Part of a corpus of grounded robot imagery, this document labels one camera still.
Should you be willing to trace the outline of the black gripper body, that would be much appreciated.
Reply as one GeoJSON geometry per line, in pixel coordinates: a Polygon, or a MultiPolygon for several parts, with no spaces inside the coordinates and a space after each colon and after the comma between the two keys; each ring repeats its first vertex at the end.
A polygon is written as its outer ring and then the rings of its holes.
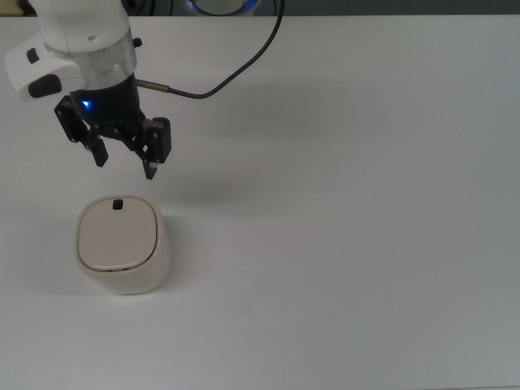
{"type": "Polygon", "coordinates": [[[78,115],[89,124],[117,124],[144,115],[135,75],[106,89],[82,89],[70,93],[78,115]]]}

